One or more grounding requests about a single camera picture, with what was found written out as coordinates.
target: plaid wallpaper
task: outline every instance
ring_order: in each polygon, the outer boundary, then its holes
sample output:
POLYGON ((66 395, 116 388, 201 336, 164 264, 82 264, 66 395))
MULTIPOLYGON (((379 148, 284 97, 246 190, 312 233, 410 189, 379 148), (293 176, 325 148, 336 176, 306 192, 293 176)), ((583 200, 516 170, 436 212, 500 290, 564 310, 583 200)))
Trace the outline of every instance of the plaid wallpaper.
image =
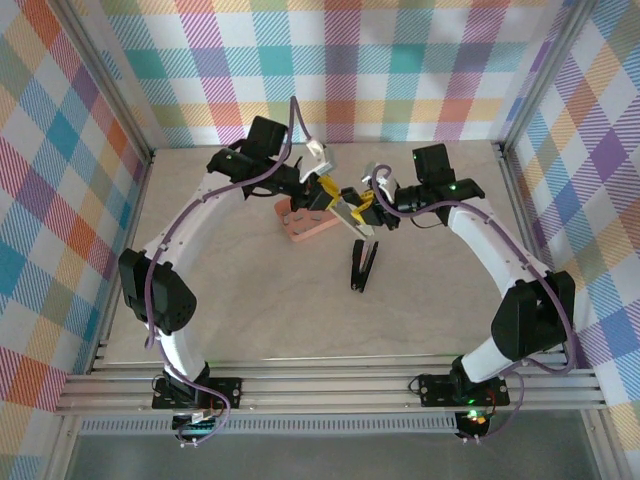
POLYGON ((497 138, 562 2, 75 4, 150 143, 191 147, 286 122, 292 94, 329 142, 497 138))
POLYGON ((640 0, 599 2, 516 148, 545 260, 640 478, 640 0))
POLYGON ((143 165, 45 0, 0 2, 0 479, 88 354, 143 165))

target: plywood surface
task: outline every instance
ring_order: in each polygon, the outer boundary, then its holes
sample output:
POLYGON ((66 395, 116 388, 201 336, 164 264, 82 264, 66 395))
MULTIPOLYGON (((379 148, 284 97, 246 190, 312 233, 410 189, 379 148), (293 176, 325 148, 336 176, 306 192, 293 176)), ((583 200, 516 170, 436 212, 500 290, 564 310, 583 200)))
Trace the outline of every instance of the plywood surface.
MULTIPOLYGON (((341 187, 362 191, 363 167, 375 160, 390 164, 401 185, 415 184, 411 150, 418 146, 335 145, 338 168, 332 176, 341 187)), ((215 151, 158 153, 135 248, 178 212, 215 151)), ((491 145, 453 143, 448 151, 457 178, 476 180, 503 222, 517 232, 491 145)), ((360 294, 350 289, 354 235, 339 225, 294 243, 274 213, 278 199, 250 198, 228 217, 187 279, 198 299, 190 327, 207 359, 451 354, 475 348, 487 337, 498 291, 449 229, 419 230, 408 221, 393 232, 378 229, 378 254, 360 294)), ((427 214, 418 221, 430 225, 438 220, 427 214)), ((155 352, 142 347, 145 335, 120 301, 105 360, 156 359, 155 352)))

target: metal bracket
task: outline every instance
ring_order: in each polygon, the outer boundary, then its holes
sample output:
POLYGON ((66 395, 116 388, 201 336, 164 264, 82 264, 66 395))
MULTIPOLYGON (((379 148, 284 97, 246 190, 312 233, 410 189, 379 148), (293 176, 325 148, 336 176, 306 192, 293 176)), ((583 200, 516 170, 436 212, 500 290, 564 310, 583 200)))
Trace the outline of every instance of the metal bracket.
MULTIPOLYGON (((491 407, 493 399, 489 392, 495 396, 496 406, 509 405, 507 383, 498 377, 479 384, 477 390, 467 393, 465 402, 473 407, 491 407)), ((418 394, 420 395, 420 404, 423 407, 456 407, 461 405, 460 400, 456 398, 449 375, 420 375, 418 377, 418 394)))
MULTIPOLYGON (((240 399, 242 397, 242 379, 241 378, 209 378, 206 387, 216 392, 220 392, 227 397, 232 409, 240 408, 240 399)), ((167 381, 159 377, 153 386, 155 391, 153 401, 151 402, 152 410, 192 410, 192 403, 183 401, 173 395, 173 389, 169 387, 167 381)), ((212 407, 216 410, 222 409, 224 403, 217 397, 213 398, 212 407)))

